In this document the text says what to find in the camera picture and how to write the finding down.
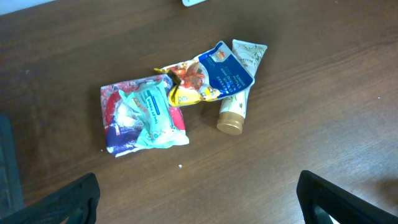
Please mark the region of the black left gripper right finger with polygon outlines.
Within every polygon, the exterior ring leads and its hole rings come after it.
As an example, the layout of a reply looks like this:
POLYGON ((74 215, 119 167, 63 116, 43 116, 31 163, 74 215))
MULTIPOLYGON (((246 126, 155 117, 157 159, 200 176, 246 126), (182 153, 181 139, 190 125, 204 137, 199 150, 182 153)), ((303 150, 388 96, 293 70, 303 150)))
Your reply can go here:
POLYGON ((306 224, 397 223, 397 217, 320 176, 303 170, 296 188, 306 224))

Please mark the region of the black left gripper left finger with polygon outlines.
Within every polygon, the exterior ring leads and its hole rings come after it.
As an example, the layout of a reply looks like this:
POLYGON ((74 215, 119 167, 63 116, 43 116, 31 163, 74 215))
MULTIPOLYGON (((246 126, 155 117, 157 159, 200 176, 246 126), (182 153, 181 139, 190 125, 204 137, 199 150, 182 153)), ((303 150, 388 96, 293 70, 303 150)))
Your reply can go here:
POLYGON ((1 219, 1 223, 94 224, 99 200, 97 178, 94 173, 87 173, 42 200, 1 219))

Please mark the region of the red purple tissue pack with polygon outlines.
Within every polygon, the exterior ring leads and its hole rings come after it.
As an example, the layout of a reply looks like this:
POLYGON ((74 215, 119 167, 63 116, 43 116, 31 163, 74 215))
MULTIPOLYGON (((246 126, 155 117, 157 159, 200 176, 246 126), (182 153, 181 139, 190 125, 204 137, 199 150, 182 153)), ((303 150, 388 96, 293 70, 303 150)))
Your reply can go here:
MULTIPOLYGON (((144 83, 159 80, 163 80, 165 83, 167 99, 167 94, 174 85, 171 78, 167 75, 155 75, 101 87, 101 110, 106 149, 109 153, 119 157, 143 150, 136 145, 136 141, 144 125, 137 118, 138 113, 123 103, 119 90, 132 92, 138 90, 144 83)), ((169 110, 175 125, 186 133, 181 110, 170 105, 169 110)))

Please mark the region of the white shampoo tube gold cap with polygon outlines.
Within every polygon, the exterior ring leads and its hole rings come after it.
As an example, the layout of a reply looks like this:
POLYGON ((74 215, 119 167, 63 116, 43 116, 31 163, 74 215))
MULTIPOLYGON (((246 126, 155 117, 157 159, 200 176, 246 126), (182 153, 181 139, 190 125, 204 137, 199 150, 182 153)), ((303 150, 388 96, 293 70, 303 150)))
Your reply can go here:
MULTIPOLYGON (((259 64, 267 50, 264 44, 255 44, 233 39, 232 51, 254 78, 259 64)), ((250 87, 246 90, 225 98, 221 103, 220 115, 216 127, 231 135, 239 135, 243 131, 250 87)))

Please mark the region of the teal toilet tissue pack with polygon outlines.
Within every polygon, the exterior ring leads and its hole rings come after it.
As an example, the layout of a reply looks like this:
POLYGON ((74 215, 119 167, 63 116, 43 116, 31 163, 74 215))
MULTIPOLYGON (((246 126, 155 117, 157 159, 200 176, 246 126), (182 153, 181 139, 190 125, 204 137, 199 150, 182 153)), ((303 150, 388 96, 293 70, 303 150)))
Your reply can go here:
POLYGON ((119 90, 123 103, 137 112, 137 118, 144 125, 136 145, 142 149, 167 149, 189 143, 185 131, 179 129, 169 110, 163 80, 142 84, 138 90, 119 90))

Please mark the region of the blue yellow paste sachet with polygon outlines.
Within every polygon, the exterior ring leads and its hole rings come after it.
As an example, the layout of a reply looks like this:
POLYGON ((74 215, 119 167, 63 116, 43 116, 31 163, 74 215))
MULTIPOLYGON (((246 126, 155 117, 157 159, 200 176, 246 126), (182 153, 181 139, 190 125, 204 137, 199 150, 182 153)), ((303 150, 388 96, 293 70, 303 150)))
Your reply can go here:
POLYGON ((155 71, 169 75, 174 81, 175 86, 168 93, 173 107, 222 100, 254 84, 254 77, 223 41, 191 60, 155 71))

